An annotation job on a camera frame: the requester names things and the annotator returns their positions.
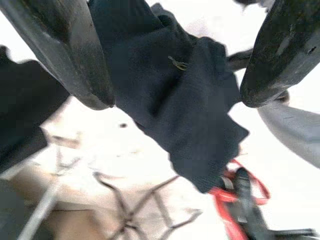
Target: dark fabric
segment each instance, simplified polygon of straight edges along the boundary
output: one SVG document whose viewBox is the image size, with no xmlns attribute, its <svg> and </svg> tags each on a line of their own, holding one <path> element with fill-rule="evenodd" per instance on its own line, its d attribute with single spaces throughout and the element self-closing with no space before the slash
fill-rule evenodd
<svg viewBox="0 0 320 240">
<path fill-rule="evenodd" d="M 227 114 L 240 96 L 224 46 L 188 34 L 159 4 L 93 0 L 89 7 L 116 105 L 170 153 L 178 174 L 209 191 L 248 135 Z"/>
<path fill-rule="evenodd" d="M 0 46 L 0 173 L 47 145 L 39 129 L 68 92 L 38 62 L 17 64 Z"/>
</svg>

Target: wire rack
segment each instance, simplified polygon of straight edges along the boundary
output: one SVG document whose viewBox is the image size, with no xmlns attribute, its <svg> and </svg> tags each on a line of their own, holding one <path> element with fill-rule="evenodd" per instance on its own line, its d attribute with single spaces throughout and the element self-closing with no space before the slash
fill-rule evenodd
<svg viewBox="0 0 320 240">
<path fill-rule="evenodd" d="M 105 182 L 104 174 L 95 172 L 93 175 L 100 184 L 104 185 L 105 187 L 113 191 L 116 199 L 116 203 L 117 203 L 117 213 L 120 216 L 120 219 L 122 221 L 120 227 L 112 234 L 112 236 L 108 240 L 116 240 L 121 236 L 125 240 L 130 240 L 132 239 L 130 230 L 132 230 L 140 240 L 149 240 L 147 234 L 143 231 L 139 222 L 137 221 L 137 214 L 145 206 L 145 204 L 152 198 L 156 202 L 156 206 L 160 211 L 161 217 L 167 227 L 167 229 L 163 232 L 161 237 L 158 238 L 158 240 L 167 240 L 174 231 L 194 222 L 202 214 L 201 210 L 195 209 L 189 219 L 183 222 L 174 224 L 173 220 L 170 217 L 169 211 L 161 195 L 159 194 L 159 190 L 173 183 L 179 176 L 175 176 L 151 188 L 148 191 L 148 193 L 146 193 L 140 199 L 140 201 L 133 207 L 133 209 L 130 209 L 126 201 L 124 200 L 121 191 L 117 187 Z"/>
</svg>

